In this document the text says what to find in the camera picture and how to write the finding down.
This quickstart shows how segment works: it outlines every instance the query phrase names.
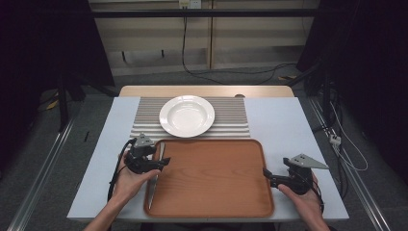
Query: gray floor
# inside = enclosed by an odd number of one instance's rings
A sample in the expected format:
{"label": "gray floor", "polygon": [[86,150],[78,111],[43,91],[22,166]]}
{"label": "gray floor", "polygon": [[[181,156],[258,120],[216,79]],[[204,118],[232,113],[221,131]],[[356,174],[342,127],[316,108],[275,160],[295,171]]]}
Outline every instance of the gray floor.
{"label": "gray floor", "polygon": [[[239,71],[271,68],[272,65],[267,67],[252,66],[240,68]],[[278,76],[296,75],[298,73],[292,66],[282,68],[265,84],[280,85],[283,82],[277,78]],[[209,78],[226,84],[238,85],[260,83],[270,76],[271,72],[265,75],[238,75],[233,73],[207,75]],[[144,73],[137,76],[115,76],[115,80],[118,89],[124,85],[134,84],[216,84],[212,81],[197,79],[180,71]],[[84,90],[87,93],[84,102],[71,101],[68,103],[70,112],[73,114],[75,110],[79,109],[79,114],[55,165],[50,169],[51,174],[45,179],[44,188],[39,192],[38,200],[33,202],[35,205],[34,210],[28,211],[27,222],[22,225],[26,230],[79,230],[85,227],[84,223],[69,220],[66,215],[96,146],[113,99],[89,87],[84,87]],[[293,92],[299,98],[311,128],[319,126],[311,102],[319,102],[320,96],[306,97],[301,84],[295,86]],[[344,129],[369,162],[369,169],[359,172],[360,177],[371,193],[372,199],[384,215],[390,230],[405,230],[408,226],[408,187],[382,161],[375,145],[366,139],[358,123],[347,110],[346,105],[343,106],[343,110]],[[41,170],[41,166],[58,136],[58,129],[58,108],[38,113],[28,138],[21,144],[16,159],[10,168],[4,172],[3,179],[0,182],[0,230],[7,230],[11,224],[15,213],[32,187],[35,177]],[[339,185],[337,160],[328,144],[327,137],[323,132],[317,132],[316,139],[326,162],[331,167],[333,178]],[[344,148],[354,165],[361,167],[363,162],[355,148],[348,141],[344,143]],[[375,230],[373,222],[367,213],[367,208],[351,184],[349,184],[344,205],[349,212],[350,219],[332,222],[330,223],[332,226],[339,230]],[[301,222],[282,223],[279,227],[280,230],[304,230]],[[137,224],[128,222],[117,222],[114,225],[114,230],[138,230],[138,228]]]}

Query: wrist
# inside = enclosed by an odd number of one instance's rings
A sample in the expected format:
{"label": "wrist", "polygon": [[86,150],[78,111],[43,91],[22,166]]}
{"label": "wrist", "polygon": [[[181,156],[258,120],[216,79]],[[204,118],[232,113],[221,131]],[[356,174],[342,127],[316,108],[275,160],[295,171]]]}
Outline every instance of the wrist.
{"label": "wrist", "polygon": [[330,231],[329,226],[323,219],[316,219],[312,222],[306,222],[309,231]]}
{"label": "wrist", "polygon": [[135,197],[134,194],[132,194],[132,192],[126,192],[126,191],[117,191],[114,192],[114,194],[112,195],[111,199],[115,199],[116,202],[120,202],[120,203],[127,203],[129,202],[133,197]]}
{"label": "wrist", "polygon": [[128,202],[129,199],[126,198],[125,196],[114,195],[108,201],[108,204],[111,204],[111,206],[113,206],[114,208],[121,210]]}

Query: human hand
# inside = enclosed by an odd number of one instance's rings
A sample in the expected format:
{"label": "human hand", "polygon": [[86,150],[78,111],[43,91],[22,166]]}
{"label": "human hand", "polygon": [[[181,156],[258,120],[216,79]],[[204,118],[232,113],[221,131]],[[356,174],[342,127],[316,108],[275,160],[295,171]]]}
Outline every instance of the human hand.
{"label": "human hand", "polygon": [[143,174],[136,174],[124,164],[126,155],[128,155],[128,152],[126,152],[120,160],[120,165],[118,168],[119,174],[115,184],[113,197],[119,197],[129,201],[138,193],[141,185],[143,185],[144,182],[158,175],[160,171],[158,169],[154,169]]}
{"label": "human hand", "polygon": [[[317,190],[318,179],[315,174],[313,174],[313,181],[315,182],[313,186]],[[321,213],[320,200],[312,190],[299,195],[283,184],[280,184],[278,189],[293,202],[297,212],[310,231],[329,230]]]}

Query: white plate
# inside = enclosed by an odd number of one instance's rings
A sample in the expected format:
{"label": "white plate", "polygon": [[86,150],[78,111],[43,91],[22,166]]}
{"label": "white plate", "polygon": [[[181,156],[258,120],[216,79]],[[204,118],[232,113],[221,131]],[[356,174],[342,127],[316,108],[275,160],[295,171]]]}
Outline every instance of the white plate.
{"label": "white plate", "polygon": [[160,123],[169,134],[190,138],[207,131],[213,125],[216,114],[205,99],[183,95],[175,97],[160,110]]}

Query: tray rim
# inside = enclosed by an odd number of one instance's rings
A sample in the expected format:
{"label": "tray rim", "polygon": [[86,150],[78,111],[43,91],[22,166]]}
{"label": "tray rim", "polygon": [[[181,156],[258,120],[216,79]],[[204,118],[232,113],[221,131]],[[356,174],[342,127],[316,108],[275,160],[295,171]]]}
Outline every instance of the tray rim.
{"label": "tray rim", "polygon": [[[260,149],[261,149],[261,157],[262,157],[262,163],[264,165],[264,167],[266,166],[266,160],[265,160],[265,154],[264,154],[264,149],[261,145],[261,143],[255,139],[162,139],[159,141],[155,142],[155,146],[158,147],[159,150],[159,146],[161,142],[220,142],[220,141],[233,141],[233,142],[237,142],[237,141],[245,141],[245,142],[254,142],[255,144],[257,144]],[[153,154],[152,156],[152,160],[158,160],[159,159],[159,152],[156,151],[156,153]],[[275,210],[275,206],[274,206],[274,201],[273,201],[273,196],[272,196],[272,190],[270,188],[269,185],[269,181],[267,178],[265,178],[266,184],[268,185],[268,203],[270,204],[270,211],[268,211],[267,214],[265,214],[264,216],[245,216],[245,217],[238,217],[238,216],[206,216],[206,217],[198,217],[198,216],[178,216],[178,215],[174,215],[174,216],[161,216],[161,215],[154,215],[154,214],[150,214],[149,213],[149,206],[148,206],[148,196],[149,196],[149,185],[151,184],[151,181],[147,181],[147,187],[146,187],[146,193],[144,195],[144,201],[143,201],[143,210],[144,212],[152,218],[267,218],[272,216],[274,210]]]}

